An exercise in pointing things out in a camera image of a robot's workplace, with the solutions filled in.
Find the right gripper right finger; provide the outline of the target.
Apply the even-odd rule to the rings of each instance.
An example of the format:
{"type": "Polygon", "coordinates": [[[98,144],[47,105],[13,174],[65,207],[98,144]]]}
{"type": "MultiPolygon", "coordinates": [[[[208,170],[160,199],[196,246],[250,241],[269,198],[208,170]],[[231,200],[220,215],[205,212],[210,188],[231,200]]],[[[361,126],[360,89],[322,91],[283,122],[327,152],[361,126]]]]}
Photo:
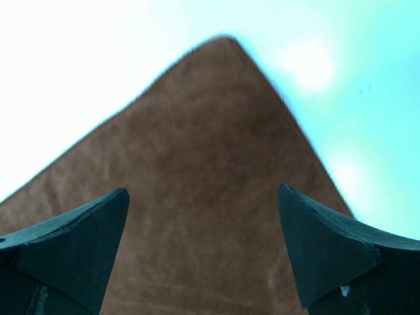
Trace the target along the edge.
{"type": "Polygon", "coordinates": [[[419,314],[419,241],[376,229],[287,185],[278,209],[309,314],[419,314]]]}

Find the brown towel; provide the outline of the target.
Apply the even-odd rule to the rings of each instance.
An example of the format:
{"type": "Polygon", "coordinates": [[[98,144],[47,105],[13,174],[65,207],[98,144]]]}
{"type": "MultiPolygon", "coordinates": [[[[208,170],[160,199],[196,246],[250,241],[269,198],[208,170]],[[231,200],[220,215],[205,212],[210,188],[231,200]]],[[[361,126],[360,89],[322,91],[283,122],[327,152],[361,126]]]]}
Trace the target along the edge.
{"type": "Polygon", "coordinates": [[[350,214],[265,76],[216,37],[3,201],[1,233],[124,187],[103,314],[302,314],[281,184],[350,214]]]}

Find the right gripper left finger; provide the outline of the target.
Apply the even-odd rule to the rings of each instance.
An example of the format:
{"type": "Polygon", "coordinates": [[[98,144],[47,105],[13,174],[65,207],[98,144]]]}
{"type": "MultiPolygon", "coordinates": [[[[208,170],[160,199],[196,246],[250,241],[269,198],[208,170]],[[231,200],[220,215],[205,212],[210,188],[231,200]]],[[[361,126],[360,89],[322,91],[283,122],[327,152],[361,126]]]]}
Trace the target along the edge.
{"type": "Polygon", "coordinates": [[[1,236],[1,313],[99,314],[129,204],[120,188],[1,236]]]}

